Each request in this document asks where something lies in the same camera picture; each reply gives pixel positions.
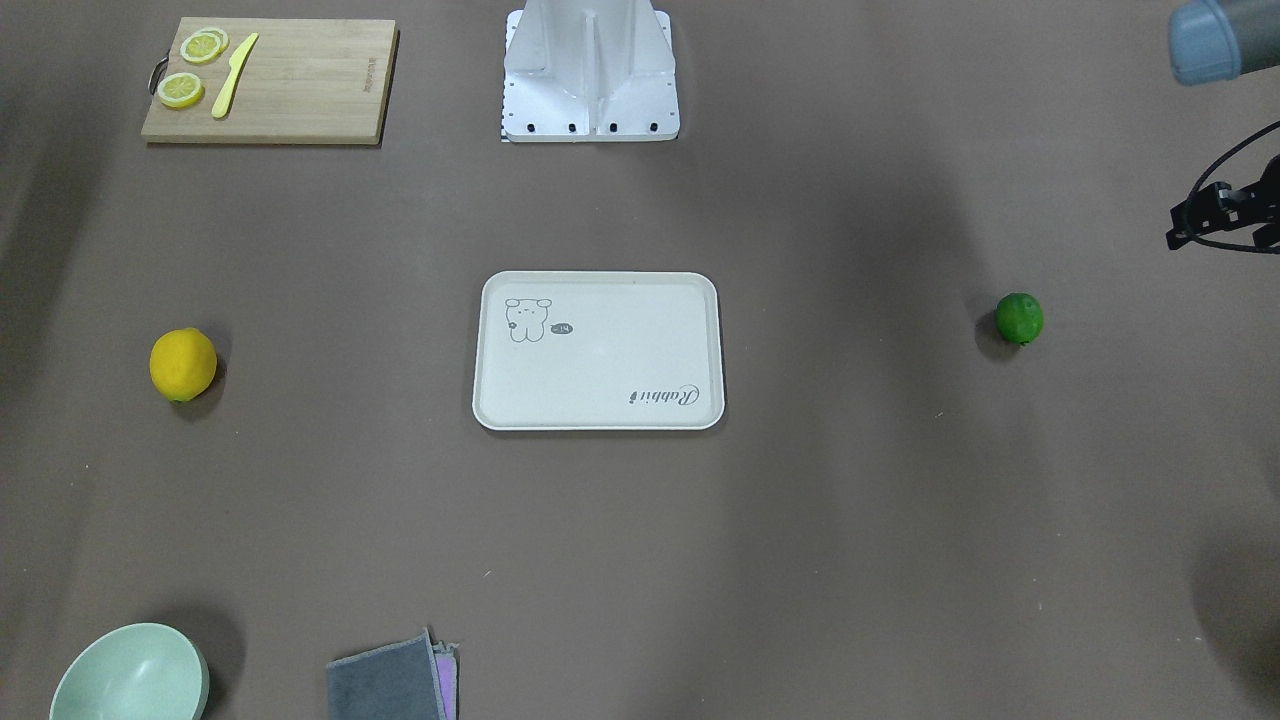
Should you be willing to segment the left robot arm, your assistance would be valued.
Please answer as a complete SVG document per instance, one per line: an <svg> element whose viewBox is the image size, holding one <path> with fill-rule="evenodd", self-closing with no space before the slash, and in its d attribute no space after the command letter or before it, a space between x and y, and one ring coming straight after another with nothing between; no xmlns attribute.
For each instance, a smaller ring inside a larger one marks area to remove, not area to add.
<svg viewBox="0 0 1280 720"><path fill-rule="evenodd" d="M1174 79L1230 81L1279 64L1277 1L1187 1L1167 23Z"/></svg>

